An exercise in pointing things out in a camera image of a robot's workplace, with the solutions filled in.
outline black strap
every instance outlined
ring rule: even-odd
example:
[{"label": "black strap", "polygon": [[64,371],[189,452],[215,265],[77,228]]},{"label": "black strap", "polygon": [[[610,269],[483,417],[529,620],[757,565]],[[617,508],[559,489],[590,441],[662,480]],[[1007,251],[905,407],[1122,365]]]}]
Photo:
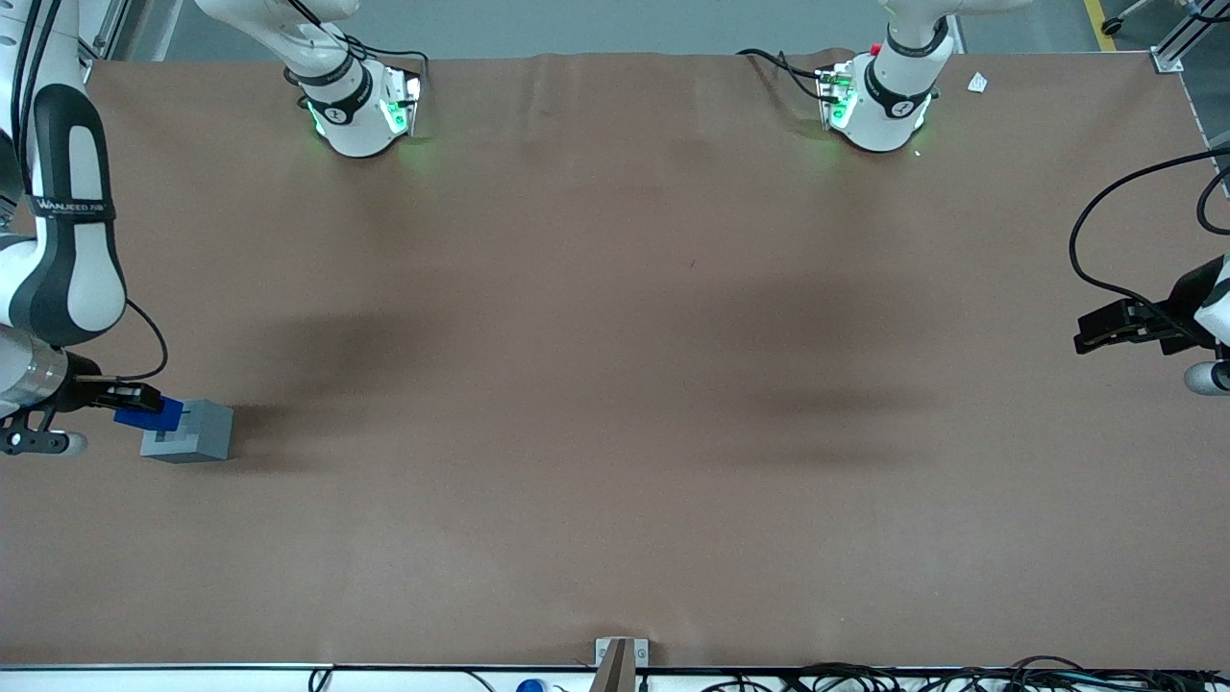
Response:
[{"label": "black strap", "polygon": [[881,84],[878,79],[876,79],[875,68],[876,68],[876,59],[872,58],[872,60],[867,63],[867,71],[863,73],[863,81],[866,81],[867,84],[867,95],[871,96],[872,100],[875,100],[877,103],[883,106],[884,114],[888,116],[889,118],[893,118],[894,120],[910,117],[910,114],[914,113],[914,111],[916,111],[918,107],[921,106],[924,101],[926,101],[927,96],[931,95],[931,88],[935,86],[935,82],[932,82],[926,91],[915,93],[913,96],[898,93],[888,88],[887,86]]},{"label": "black strap", "polygon": [[351,124],[354,119],[354,113],[368,102],[371,96],[371,71],[368,68],[363,68],[363,81],[359,82],[359,87],[354,90],[353,93],[342,98],[341,101],[333,101],[332,103],[327,101],[317,101],[315,98],[308,98],[311,107],[316,113],[333,124]]},{"label": "black strap", "polygon": [[33,242],[33,235],[21,235],[17,232],[0,232],[0,250],[7,250],[18,242]]},{"label": "black strap", "polygon": [[53,199],[31,194],[30,210],[44,219],[65,219],[73,222],[116,220],[116,205],[109,199]]},{"label": "black strap", "polygon": [[946,17],[940,17],[940,21],[935,22],[935,34],[931,36],[931,43],[921,48],[910,48],[909,45],[902,45],[893,39],[893,32],[889,29],[888,36],[888,48],[897,53],[898,55],[905,55],[907,58],[926,58],[931,53],[935,53],[943,39],[948,37],[948,20]]},{"label": "black strap", "polygon": [[353,64],[354,64],[354,55],[347,53],[346,59],[342,60],[342,64],[337,65],[337,69],[335,69],[328,74],[322,74],[320,76],[304,76],[294,71],[292,71],[290,74],[294,75],[295,80],[303,86],[328,86],[330,84],[333,84],[335,81],[346,76],[346,73],[349,71],[351,65]]},{"label": "black strap", "polygon": [[1218,300],[1225,297],[1226,293],[1230,293],[1230,278],[1223,278],[1221,280],[1219,280],[1216,285],[1213,286],[1213,291],[1209,293],[1209,296],[1204,299],[1204,302],[1202,302],[1200,306],[1202,307],[1212,306]]}]

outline black cable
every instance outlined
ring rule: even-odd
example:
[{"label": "black cable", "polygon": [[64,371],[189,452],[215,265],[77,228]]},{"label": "black cable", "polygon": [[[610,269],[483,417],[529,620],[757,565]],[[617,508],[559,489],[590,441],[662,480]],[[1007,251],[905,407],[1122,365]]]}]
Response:
[{"label": "black cable", "polygon": [[1218,675],[1219,671],[1202,670],[1197,672],[1202,678],[1208,678],[1209,685],[1230,685],[1230,680]]},{"label": "black cable", "polygon": [[791,65],[790,63],[782,63],[782,61],[780,61],[777,59],[776,55],[772,55],[769,52],[761,50],[759,48],[744,48],[743,50],[739,50],[738,53],[736,53],[736,55],[752,55],[752,57],[755,57],[755,58],[763,58],[763,59],[772,63],[774,65],[776,65],[780,69],[793,71],[798,76],[809,76],[812,79],[815,77],[815,73],[809,73],[809,71],[807,71],[807,70],[804,70],[802,68],[796,68],[796,66]]},{"label": "black cable", "polygon": [[1224,181],[1226,177],[1230,177],[1230,166],[1226,166],[1224,171],[1213,176],[1213,179],[1210,179],[1209,183],[1204,187],[1204,191],[1200,192],[1200,198],[1196,202],[1196,220],[1200,221],[1200,226],[1204,230],[1209,232],[1215,232],[1218,235],[1230,235],[1230,227],[1224,227],[1210,221],[1207,211],[1209,205],[1209,197],[1213,194],[1214,189],[1221,186],[1221,181]]},{"label": "black cable", "polygon": [[127,302],[129,307],[135,310],[137,313],[140,315],[143,320],[145,320],[145,323],[150,324],[150,329],[154,332],[154,336],[157,337],[159,349],[162,350],[162,360],[159,363],[157,368],[151,370],[150,372],[141,375],[118,376],[116,377],[116,381],[132,382],[137,380],[149,380],[166,370],[166,364],[167,361],[171,360],[171,352],[170,349],[167,349],[166,337],[162,336],[162,329],[157,327],[157,323],[155,323],[154,318],[150,317],[149,312],[143,310],[140,305],[138,305],[132,300],[132,297],[125,299],[124,302]]},{"label": "black cable", "polygon": [[1230,15],[1210,17],[1208,15],[1202,15],[1200,9],[1196,6],[1196,2],[1187,4],[1187,16],[1192,17],[1198,22],[1204,22],[1207,25],[1219,25],[1224,22],[1230,22]]},{"label": "black cable", "polygon": [[482,686],[487,688],[487,692],[496,692],[496,688],[492,687],[490,682],[487,682],[486,680],[483,680],[481,675],[474,672],[472,670],[467,670],[467,671],[464,671],[464,672],[466,675],[469,675],[470,677],[472,677],[472,678],[477,680],[478,682],[481,682]]},{"label": "black cable", "polygon": [[[1068,671],[1054,671],[1052,675],[1053,676],[1058,676],[1058,677],[1069,677],[1069,675],[1071,675],[1071,674],[1068,674]],[[1100,678],[1097,678],[1095,676],[1085,675],[1085,674],[1071,675],[1070,680],[1073,682],[1076,682],[1076,683],[1080,683],[1080,685],[1086,685],[1089,687],[1102,687],[1102,688],[1106,688],[1106,690],[1121,690],[1123,692],[1143,692],[1143,690],[1148,690],[1148,687],[1143,688],[1143,687],[1137,686],[1137,685],[1121,685],[1118,682],[1111,682],[1108,680],[1100,680]]]},{"label": "black cable", "polygon": [[333,677],[333,669],[316,669],[308,676],[308,692],[323,692]]},{"label": "black cable", "polygon": [[[26,133],[30,132],[30,114],[34,108],[34,86],[38,84],[38,69],[43,64],[43,53],[47,50],[47,42],[52,37],[52,26],[55,23],[55,16],[60,11],[60,0],[52,0],[50,6],[47,10],[47,17],[43,20],[43,28],[38,32],[38,43],[34,45],[34,53],[31,55],[30,61],[30,76],[22,85],[23,95],[21,98],[21,125],[18,130],[21,132],[21,139],[17,140],[17,165],[23,171],[26,176],[26,192],[33,194],[33,183],[30,179],[30,172],[26,170],[27,149],[30,146],[30,138]],[[37,15],[32,15],[28,20],[34,21]]]},{"label": "black cable", "polygon": [[961,680],[962,677],[970,677],[978,675],[978,670],[979,669],[961,669],[953,672],[952,675],[941,677],[938,680],[935,681],[929,680],[926,685],[924,685],[918,690],[918,692],[932,692],[934,690],[938,690],[940,692],[946,692],[948,685],[951,685],[952,681]]},{"label": "black cable", "polygon": [[985,690],[986,688],[983,687],[983,678],[975,677],[969,682],[967,682],[966,686],[959,690],[959,692],[974,692],[974,691],[985,692]]},{"label": "black cable", "polygon": [[1199,160],[1203,160],[1203,159],[1212,159],[1214,156],[1221,156],[1223,154],[1230,154],[1230,146],[1221,146],[1221,147],[1218,147],[1218,149],[1212,149],[1209,151],[1200,151],[1198,154],[1188,154],[1186,156],[1178,156],[1176,159],[1170,159],[1168,161],[1162,161],[1160,163],[1154,163],[1151,166],[1145,166],[1145,167],[1143,167],[1143,168],[1140,168],[1138,171],[1130,172],[1130,173],[1121,177],[1119,179],[1117,179],[1117,181],[1112,182],[1111,184],[1106,186],[1101,192],[1097,193],[1096,197],[1093,197],[1092,200],[1090,200],[1089,204],[1085,205],[1085,209],[1080,213],[1080,216],[1076,219],[1076,222],[1073,225],[1071,235],[1068,237],[1068,259],[1071,262],[1073,270],[1076,272],[1076,275],[1079,275],[1081,278],[1081,280],[1084,280],[1085,283],[1089,283],[1090,285],[1096,285],[1097,288],[1101,288],[1103,290],[1109,290],[1111,293],[1118,293],[1119,295],[1125,295],[1128,297],[1132,297],[1133,300],[1137,300],[1138,302],[1140,302],[1141,305],[1144,305],[1145,307],[1148,307],[1151,312],[1154,312],[1155,315],[1157,315],[1159,318],[1161,318],[1162,321],[1165,321],[1166,323],[1168,323],[1171,327],[1173,327],[1176,331],[1178,331],[1183,336],[1191,338],[1192,340],[1194,340],[1196,343],[1198,343],[1199,345],[1202,345],[1202,348],[1204,348],[1204,349],[1213,349],[1214,348],[1214,343],[1210,342],[1210,340],[1208,340],[1208,339],[1198,338],[1196,336],[1196,333],[1192,332],[1191,328],[1188,328],[1184,324],[1178,323],[1178,321],[1176,321],[1168,313],[1166,313],[1153,300],[1149,300],[1144,295],[1141,295],[1141,294],[1139,294],[1135,290],[1132,290],[1129,288],[1124,288],[1122,285],[1117,285],[1114,283],[1111,283],[1111,281],[1107,281],[1107,280],[1102,280],[1102,279],[1098,279],[1098,278],[1093,278],[1092,275],[1090,275],[1081,267],[1081,264],[1080,264],[1080,258],[1077,257],[1077,252],[1076,252],[1076,238],[1080,236],[1081,227],[1085,225],[1085,220],[1089,219],[1089,215],[1093,211],[1093,208],[1097,206],[1102,202],[1102,199],[1106,199],[1112,192],[1114,192],[1119,187],[1123,187],[1124,184],[1132,182],[1133,179],[1137,179],[1139,177],[1144,177],[1144,176],[1146,176],[1149,173],[1154,173],[1154,172],[1157,172],[1157,171],[1161,171],[1161,170],[1166,170],[1166,168],[1172,168],[1175,166],[1181,166],[1183,163],[1191,163],[1192,161],[1199,161]]},{"label": "black cable", "polygon": [[346,43],[346,50],[351,55],[360,60],[370,58],[373,54],[391,55],[391,57],[415,55],[423,63],[423,79],[427,79],[427,69],[428,69],[427,64],[430,61],[430,59],[427,57],[427,53],[423,53],[422,50],[386,50],[384,48],[375,48],[368,45],[367,43],[344,32],[342,33],[342,36],[333,34],[332,32],[325,28],[325,23],[320,21],[320,17],[312,14],[312,11],[309,10],[308,6],[304,5],[300,0],[287,0],[287,2],[290,4],[290,6],[294,7],[296,11],[299,11],[299,14],[303,15],[303,17],[308,20],[312,26],[328,33],[330,36],[341,41],[342,43]]},{"label": "black cable", "polygon": [[[1178,676],[1178,675],[1175,675],[1172,672],[1167,672],[1167,671],[1164,671],[1164,670],[1159,670],[1159,671],[1155,671],[1155,672],[1156,672],[1156,675],[1164,676],[1167,680],[1170,680],[1170,685],[1171,685],[1167,688],[1165,685],[1156,685],[1156,683],[1154,683],[1155,688],[1161,690],[1161,691],[1173,690],[1175,692],[1188,690],[1188,686],[1186,685],[1187,682],[1189,682],[1188,678],[1184,678],[1182,676]],[[1196,680],[1196,682],[1198,682],[1200,685],[1202,690],[1204,688],[1204,681],[1203,680]]]},{"label": "black cable", "polygon": [[801,88],[803,91],[803,93],[807,93],[808,96],[811,96],[812,98],[815,98],[817,101],[823,101],[825,103],[836,103],[838,102],[838,98],[835,96],[825,96],[823,93],[817,93],[815,91],[812,91],[811,88],[808,88],[807,85],[803,84],[803,81],[801,79],[798,79],[798,77],[802,75],[802,76],[808,76],[808,77],[815,79],[815,73],[809,73],[809,71],[806,71],[806,70],[803,70],[801,68],[796,68],[795,65],[790,64],[790,60],[786,59],[786,52],[785,50],[779,52],[776,58],[769,55],[768,53],[765,53],[764,50],[760,50],[759,48],[747,48],[744,50],[739,50],[738,54],[739,55],[753,55],[753,57],[756,57],[756,58],[764,58],[764,59],[769,60],[770,63],[772,63],[779,69],[786,70],[786,74],[790,75],[790,79],[795,80],[795,84],[798,85],[798,88]]},{"label": "black cable", "polygon": [[1017,670],[1026,670],[1026,666],[1030,666],[1031,664],[1042,663],[1042,661],[1052,661],[1052,663],[1057,663],[1057,664],[1063,664],[1063,665],[1065,665],[1065,666],[1068,666],[1068,667],[1070,667],[1073,670],[1079,670],[1079,671],[1084,671],[1085,670],[1084,667],[1081,667],[1080,664],[1077,664],[1075,661],[1064,659],[1061,656],[1046,656],[1046,655],[1043,655],[1043,656],[1030,656],[1027,659],[1021,659],[1020,661],[1016,661],[1015,664],[1012,664],[1011,667],[1017,669]]},{"label": "black cable", "polygon": [[21,29],[21,41],[17,44],[17,61],[14,66],[12,74],[12,92],[11,102],[9,103],[9,134],[12,139],[12,152],[17,157],[17,167],[21,168],[21,183],[22,189],[28,192],[31,188],[30,183],[30,171],[26,170],[26,162],[20,157],[18,141],[26,139],[25,132],[21,129],[21,92],[22,84],[26,81],[26,58],[30,53],[30,45],[34,41],[34,25],[38,23],[39,11],[42,11],[42,0],[33,0],[30,4],[30,17],[26,20],[26,26]]},{"label": "black cable", "polygon": [[900,681],[891,671],[850,664],[814,664],[798,670],[801,677],[815,676],[813,692],[831,692],[845,682],[854,681],[862,692],[902,692]]},{"label": "black cable", "polygon": [[732,682],[718,682],[717,685],[710,685],[708,687],[701,690],[701,692],[726,692],[727,687],[732,687],[734,685],[750,687],[752,690],[756,690],[758,692],[776,692],[768,685],[763,685],[760,682],[756,682],[755,680],[743,680],[742,677],[736,678]]}]

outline blue block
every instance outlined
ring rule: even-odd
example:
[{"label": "blue block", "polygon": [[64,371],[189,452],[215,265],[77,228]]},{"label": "blue block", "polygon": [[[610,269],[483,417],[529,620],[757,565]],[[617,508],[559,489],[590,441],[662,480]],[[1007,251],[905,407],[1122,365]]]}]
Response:
[{"label": "blue block", "polygon": [[114,422],[130,425],[141,430],[154,430],[171,433],[180,428],[180,415],[183,413],[183,402],[162,397],[162,413],[148,414],[144,412],[116,412]]}]

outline white paper scrap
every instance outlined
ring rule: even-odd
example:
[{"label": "white paper scrap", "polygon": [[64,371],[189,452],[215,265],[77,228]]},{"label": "white paper scrap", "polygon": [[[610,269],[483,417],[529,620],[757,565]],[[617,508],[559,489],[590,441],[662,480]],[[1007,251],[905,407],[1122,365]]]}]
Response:
[{"label": "white paper scrap", "polygon": [[974,79],[969,80],[969,86],[966,88],[978,93],[986,91],[986,77],[983,76],[983,73],[974,73]]}]

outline brown fabric surface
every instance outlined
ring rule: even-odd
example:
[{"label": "brown fabric surface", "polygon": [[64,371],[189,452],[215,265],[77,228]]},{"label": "brown fabric surface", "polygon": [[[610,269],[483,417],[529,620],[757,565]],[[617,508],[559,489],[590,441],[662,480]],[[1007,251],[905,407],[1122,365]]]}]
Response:
[{"label": "brown fabric surface", "polygon": [[[236,458],[96,412],[2,461],[0,660],[1226,661],[1226,403],[1070,340],[1080,208],[1202,146],[1145,55],[954,58],[889,155],[764,64],[547,55],[433,63],[421,136],[346,160],[279,73],[95,70],[157,385]],[[1225,251],[1209,175],[1116,195],[1090,270]],[[135,315],[82,352],[156,358]]]}]

